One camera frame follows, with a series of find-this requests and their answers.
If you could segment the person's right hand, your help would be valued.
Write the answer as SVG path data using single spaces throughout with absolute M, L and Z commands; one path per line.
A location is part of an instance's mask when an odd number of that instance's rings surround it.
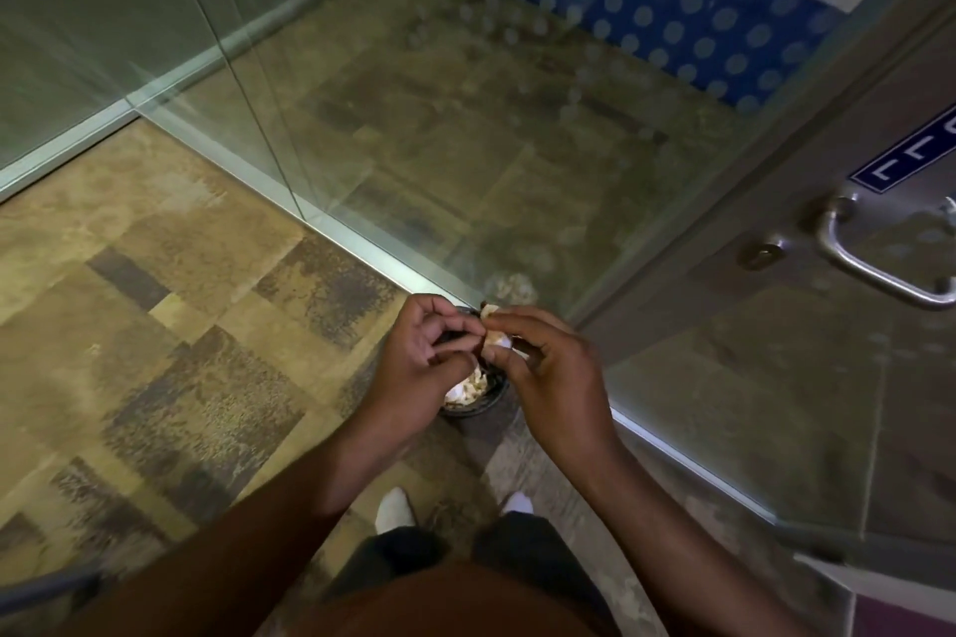
M 502 307 L 487 321 L 508 334 L 526 368 L 500 368 L 514 386 L 538 444 L 580 490 L 620 450 L 598 355 L 570 325 L 530 305 Z

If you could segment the person's left hand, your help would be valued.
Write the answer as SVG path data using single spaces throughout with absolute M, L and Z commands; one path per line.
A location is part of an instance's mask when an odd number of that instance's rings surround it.
M 479 319 L 479 346 L 485 328 Z M 455 385 L 414 385 L 403 368 L 403 305 L 377 359 L 369 390 L 356 412 L 362 431 L 375 449 L 395 456 L 438 415 L 445 395 Z

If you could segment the small white paper scrap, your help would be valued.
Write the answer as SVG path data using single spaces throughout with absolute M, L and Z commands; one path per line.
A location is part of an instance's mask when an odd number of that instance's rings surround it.
M 508 334 L 500 330 L 494 330 L 486 323 L 487 319 L 498 310 L 499 306 L 495 304 L 485 303 L 482 305 L 480 320 L 482 320 L 485 327 L 484 345 L 512 349 L 512 341 Z

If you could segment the person's right forearm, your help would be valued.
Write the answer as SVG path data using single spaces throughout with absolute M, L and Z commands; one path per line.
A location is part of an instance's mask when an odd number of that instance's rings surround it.
M 670 637 L 815 637 L 620 442 L 560 468 L 610 531 Z

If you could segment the person's left forearm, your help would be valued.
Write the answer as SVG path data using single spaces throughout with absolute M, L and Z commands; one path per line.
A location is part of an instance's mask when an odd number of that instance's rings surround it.
M 412 436 L 349 420 L 49 637 L 251 637 Z

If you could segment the round black waste bin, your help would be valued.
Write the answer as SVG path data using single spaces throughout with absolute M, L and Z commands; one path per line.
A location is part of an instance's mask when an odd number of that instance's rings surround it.
M 476 405 L 462 411 L 450 411 L 444 408 L 443 404 L 440 414 L 447 418 L 469 418 L 479 414 L 484 414 L 496 405 L 508 388 L 508 378 L 503 370 L 493 365 L 489 365 L 480 356 L 476 356 L 476 365 L 481 364 L 489 379 L 490 388 L 486 396 Z

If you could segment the crumpled paper waste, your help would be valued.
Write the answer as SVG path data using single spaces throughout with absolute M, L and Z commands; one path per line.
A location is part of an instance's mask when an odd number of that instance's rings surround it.
M 462 411 L 476 406 L 490 388 L 488 375 L 481 364 L 475 366 L 472 374 L 448 390 L 443 406 L 450 411 Z

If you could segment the dark trousers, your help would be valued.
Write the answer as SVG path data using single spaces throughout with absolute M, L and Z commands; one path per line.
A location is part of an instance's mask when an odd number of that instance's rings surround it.
M 325 589 L 334 604 L 364 591 L 417 575 L 442 564 L 446 543 L 412 523 L 366 538 Z M 603 594 L 546 519 L 511 511 L 482 528 L 472 542 L 477 565 L 580 610 L 600 637 L 621 637 Z

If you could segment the glass partition panel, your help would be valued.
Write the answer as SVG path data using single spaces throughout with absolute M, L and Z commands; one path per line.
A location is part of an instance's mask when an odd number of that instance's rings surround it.
M 177 114 L 377 245 L 565 312 L 747 118 L 526 0 L 0 0 L 0 167 L 212 54 Z

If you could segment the brown shirt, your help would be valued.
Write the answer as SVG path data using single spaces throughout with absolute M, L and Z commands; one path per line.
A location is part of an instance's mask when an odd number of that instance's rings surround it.
M 288 629 L 288 637 L 600 635 L 583 608 L 468 561 L 334 598 Z

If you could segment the glass door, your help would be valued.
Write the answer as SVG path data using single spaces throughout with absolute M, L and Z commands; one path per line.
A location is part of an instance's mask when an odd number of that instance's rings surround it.
M 740 159 L 635 274 L 605 344 L 617 408 L 765 505 L 850 587 L 956 612 L 956 307 L 927 311 L 820 256 L 956 278 L 956 150 L 875 195 L 847 177 L 956 104 L 956 0 L 867 0 L 762 108 Z

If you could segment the blue door sign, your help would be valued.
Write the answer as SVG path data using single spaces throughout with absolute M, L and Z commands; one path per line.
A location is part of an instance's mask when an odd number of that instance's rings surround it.
M 956 150 L 956 104 L 852 172 L 848 181 L 884 195 Z

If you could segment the silver floor rail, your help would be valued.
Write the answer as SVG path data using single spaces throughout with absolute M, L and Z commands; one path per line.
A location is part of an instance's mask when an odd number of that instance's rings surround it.
M 175 68 L 172 73 L 165 74 L 155 82 L 122 96 L 110 106 L 90 115 L 64 133 L 55 136 L 48 143 L 7 165 L 0 170 L 0 204 L 19 195 L 42 178 L 78 158 L 79 155 L 126 124 L 141 118 L 142 115 L 137 107 L 153 104 L 161 98 L 161 95 L 170 93 L 174 86 L 180 83 L 180 80 L 176 78 L 178 73 L 184 73 L 182 78 L 184 82 L 190 81 L 193 76 L 208 72 L 212 63 L 215 63 L 212 54 L 198 55 Z M 259 171 L 230 148 L 221 145 L 192 124 L 186 123 L 177 114 L 160 110 L 157 116 L 158 125 L 191 148 L 198 156 L 290 214 L 297 223 L 306 225 L 310 230 L 341 246 L 350 255 L 357 257 L 389 281 L 408 291 L 422 290 L 441 294 L 456 305 L 478 304 L 480 292 L 466 286 L 445 270 L 437 269 L 431 277 L 428 277 L 425 273 L 425 265 L 413 261 L 414 252 L 407 254 L 400 245 L 396 245 L 395 251 L 390 252 L 291 192 L 285 184 Z M 777 516 L 765 505 L 713 474 L 694 459 L 657 437 L 646 427 L 639 425 L 628 414 L 619 410 L 616 403 L 612 404 L 612 414 L 619 426 L 683 467 L 688 473 L 699 477 L 703 482 L 752 511 L 765 522 L 771 524 L 778 522 Z

